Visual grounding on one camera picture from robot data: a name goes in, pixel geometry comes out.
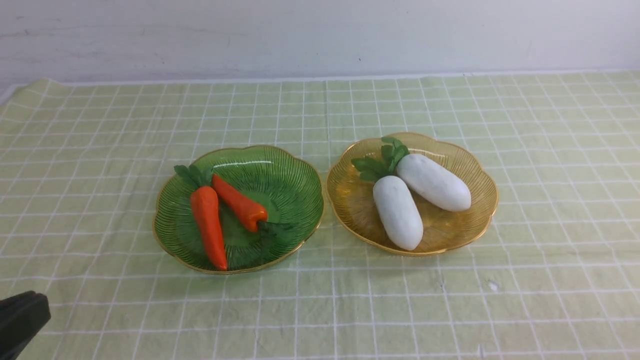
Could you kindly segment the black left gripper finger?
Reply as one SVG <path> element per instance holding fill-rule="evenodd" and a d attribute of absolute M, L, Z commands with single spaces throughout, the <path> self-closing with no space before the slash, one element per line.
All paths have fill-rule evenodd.
<path fill-rule="evenodd" d="M 16 360 L 50 319 L 50 302 L 41 292 L 25 291 L 2 299 L 0 358 Z"/>

